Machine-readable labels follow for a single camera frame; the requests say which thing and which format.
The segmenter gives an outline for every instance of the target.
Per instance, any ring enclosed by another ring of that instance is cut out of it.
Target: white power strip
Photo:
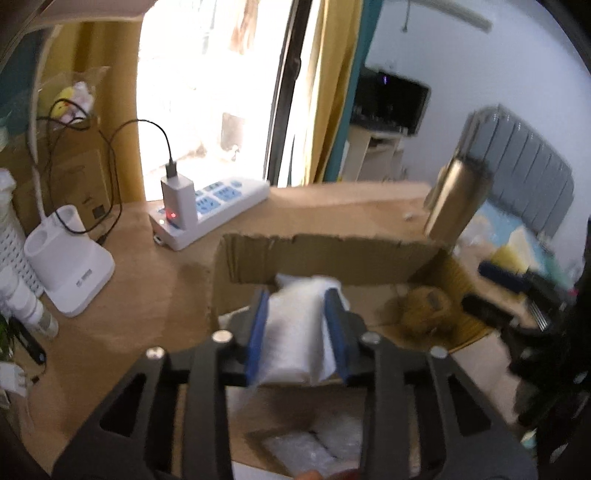
[[[264,180],[231,177],[195,190],[197,223],[181,229],[166,218],[164,208],[150,212],[154,240],[173,250],[182,250],[236,215],[261,203],[269,196]]]

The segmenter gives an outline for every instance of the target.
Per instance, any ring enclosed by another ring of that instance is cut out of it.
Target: usb charger
[[[197,225],[193,182],[177,173],[170,178],[162,177],[160,183],[166,219],[182,230],[189,230]]]

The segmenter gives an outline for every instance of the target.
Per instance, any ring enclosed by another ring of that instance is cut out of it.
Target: metal screw
[[[146,350],[146,356],[150,360],[160,360],[164,355],[166,355],[166,350],[161,346],[152,346]]]
[[[579,385],[579,384],[581,384],[581,383],[583,382],[583,380],[585,380],[585,378],[587,378],[587,374],[588,374],[588,373],[589,373],[589,372],[581,372],[579,375],[577,375],[577,376],[574,378],[574,380],[573,380],[573,383],[574,383],[575,385]]]
[[[218,330],[212,335],[212,339],[216,343],[228,343],[233,338],[232,332],[228,330]]]
[[[382,337],[376,332],[365,332],[361,336],[361,341],[366,345],[377,345],[381,339]]]
[[[447,350],[444,349],[442,346],[434,346],[433,348],[431,348],[431,351],[429,353],[431,353],[431,356],[434,356],[435,358],[439,358],[441,360],[447,358]]]

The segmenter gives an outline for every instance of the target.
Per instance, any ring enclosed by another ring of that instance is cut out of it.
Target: plastic bag
[[[83,112],[67,102],[56,103],[60,98],[76,102],[90,115],[96,103],[96,88],[109,68],[94,67],[82,73],[61,72],[45,81],[39,88],[37,116],[50,116],[65,123],[85,117]]]

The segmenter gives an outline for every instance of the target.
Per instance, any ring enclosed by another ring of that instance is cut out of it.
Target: black cable
[[[51,116],[51,114],[53,113],[54,108],[56,107],[56,105],[58,105],[60,102],[64,102],[64,103],[68,103],[69,105],[72,105],[74,107],[76,107],[83,115],[83,117],[79,117],[79,116],[75,116],[72,120],[70,120],[69,122],[63,122],[61,120],[55,119]],[[47,151],[48,151],[48,159],[47,159],[47,165],[43,171],[42,174],[44,174],[46,171],[48,172],[48,178],[47,178],[47,184],[48,184],[48,192],[49,192],[49,199],[50,199],[50,203],[51,203],[51,208],[55,211],[56,213],[56,217],[57,219],[60,221],[60,223],[62,224],[62,226],[69,231],[70,233],[74,233],[74,234],[84,234],[84,233],[89,233],[92,230],[94,230],[96,227],[98,227],[110,214],[111,211],[113,211],[113,207],[115,205],[115,192],[114,192],[114,185],[117,186],[117,196],[119,197],[119,212],[117,214],[117,217],[115,218],[113,224],[111,224],[111,226],[109,227],[109,229],[103,233],[100,237],[98,237],[98,239],[96,240],[97,243],[99,245],[102,245],[107,236],[111,233],[111,231],[113,230],[113,228],[115,227],[115,225],[119,222],[119,219],[121,218],[121,214],[123,213],[123,202],[121,199],[121,185],[119,183],[119,173],[117,171],[117,160],[116,160],[116,154],[115,154],[115,149],[113,148],[113,140],[115,139],[115,136],[127,125],[132,124],[132,123],[139,123],[139,122],[146,122],[149,123],[151,125],[154,125],[155,127],[157,127],[164,135],[164,138],[166,140],[166,144],[167,144],[167,148],[168,148],[168,164],[166,165],[166,175],[167,177],[173,177],[176,176],[177,172],[176,172],[176,162],[173,161],[173,155],[172,155],[172,150],[170,148],[170,141],[168,140],[168,135],[166,134],[166,132],[164,131],[164,129],[158,125],[157,123],[151,121],[151,120],[146,120],[146,119],[141,119],[141,118],[134,118],[131,120],[127,120],[126,122],[124,122],[123,124],[121,124],[120,126],[117,127],[117,129],[115,129],[115,131],[113,132],[113,134],[111,135],[110,139],[107,139],[104,135],[104,133],[98,129],[98,133],[101,136],[101,138],[104,140],[106,146],[107,146],[107,165],[109,167],[109,180],[111,183],[111,195],[110,195],[110,206],[108,211],[90,228],[85,229],[83,231],[75,231],[72,230],[71,228],[69,228],[66,223],[62,220],[62,218],[60,217],[59,213],[57,213],[57,209],[54,206],[53,203],[53,197],[51,195],[51,172],[52,172],[52,168],[53,168],[53,153],[55,152],[57,143],[59,142],[61,136],[63,135],[64,131],[66,130],[66,128],[68,129],[72,129],[75,131],[87,131],[90,129],[90,125],[86,125],[83,127],[74,127],[72,125],[72,123],[76,122],[76,121],[80,121],[80,120],[89,120],[90,119],[90,115],[76,102],[73,102],[70,99],[66,99],[66,98],[59,98],[57,99],[51,106],[50,110],[49,110],[49,114],[47,116],[42,116],[42,117],[38,117],[38,120],[44,120],[46,121],[46,142],[47,142]],[[51,144],[51,138],[50,138],[50,130],[49,130],[49,123],[53,122],[55,124],[61,125],[64,128],[59,132],[58,136],[56,137],[55,141],[53,142],[53,145]],[[113,158],[113,167],[111,168],[111,157]],[[113,170],[115,170],[115,178],[113,181]]]
[[[84,118],[75,116],[69,122],[61,122],[61,121],[57,121],[56,119],[54,119],[51,116],[51,114],[53,113],[53,110],[56,107],[56,105],[61,102],[68,103],[69,105],[73,105],[74,107],[76,107],[84,115]],[[71,125],[72,123],[74,123],[80,119],[89,120],[90,115],[78,103],[76,103],[70,99],[67,99],[67,98],[59,98],[55,102],[53,102],[53,105],[49,109],[49,113],[48,113],[47,117],[42,117],[42,119],[50,119],[50,120],[47,120],[47,122],[46,122],[46,136],[47,136],[46,141],[47,141],[47,149],[48,149],[46,169],[47,169],[47,190],[49,193],[49,201],[50,201],[51,209],[52,209],[52,211],[55,212],[56,218],[59,220],[59,222],[61,223],[63,228],[65,228],[68,232],[76,234],[76,235],[83,235],[84,233],[89,233],[89,232],[93,231],[96,227],[101,225],[102,222],[105,221],[105,219],[113,211],[113,207],[115,205],[115,185],[113,183],[113,172],[111,169],[111,156],[112,156],[113,157],[113,167],[114,167],[115,171],[117,170],[115,150],[113,149],[113,146],[110,144],[109,140],[107,140],[107,138],[105,137],[104,133],[100,129],[98,129],[98,133],[99,133],[100,137],[103,139],[103,141],[105,142],[106,147],[107,147],[107,165],[109,167],[109,180],[111,183],[110,205],[109,205],[109,209],[107,210],[107,212],[103,216],[101,216],[96,221],[96,223],[94,225],[92,225],[90,228],[87,228],[84,230],[74,230],[66,225],[65,221],[61,218],[60,214],[57,212],[57,209],[55,208],[55,204],[53,202],[53,195],[52,195],[52,188],[51,188],[51,172],[53,171],[53,154],[55,152],[57,143],[58,143],[59,139],[61,138],[61,136],[63,135],[63,133],[66,131],[66,128],[71,128],[71,129],[77,130],[77,131],[85,131],[85,130],[90,129],[90,126],[80,128],[80,127],[72,127],[72,125]],[[49,130],[50,121],[51,122],[56,121],[59,124],[65,123],[65,125],[63,125],[64,128],[58,133],[58,136],[57,136],[56,140],[54,141],[53,145],[51,144],[51,138],[50,138],[50,130]]]
[[[170,149],[170,142],[168,141],[168,135],[164,131],[164,128],[162,128],[160,125],[158,125],[157,123],[153,122],[152,120],[146,120],[146,119],[143,119],[143,118],[132,118],[131,120],[127,120],[126,122],[122,123],[120,126],[118,126],[115,129],[115,131],[111,135],[111,138],[109,139],[109,143],[111,145],[113,144],[113,140],[115,139],[115,136],[121,130],[123,130],[124,127],[126,127],[129,124],[140,123],[140,122],[146,122],[148,124],[154,125],[158,129],[160,129],[160,131],[163,133],[164,138],[166,139],[166,144],[168,146],[168,164],[167,164],[167,169],[166,169],[167,177],[168,177],[168,174],[169,174],[169,167],[168,166],[172,166],[171,167],[171,171],[174,171],[174,175],[172,175],[172,176],[176,176],[176,163],[173,161],[173,154],[172,154],[172,151]],[[123,213],[123,202],[121,201],[121,189],[119,188],[119,177],[118,177],[118,174],[117,174],[117,169],[115,169],[115,178],[116,178],[116,181],[117,181],[117,194],[119,196],[119,212],[117,214],[117,218],[115,218],[115,221],[113,222],[113,224],[111,225],[111,227],[109,227],[109,229],[105,233],[103,233],[103,235],[101,235],[100,237],[98,237],[98,239],[96,240],[99,243],[99,245],[102,245],[105,242],[106,238],[111,233],[111,230],[113,230],[113,228],[115,228],[115,225],[117,225],[117,222],[119,222],[119,218],[121,218],[121,214]]]

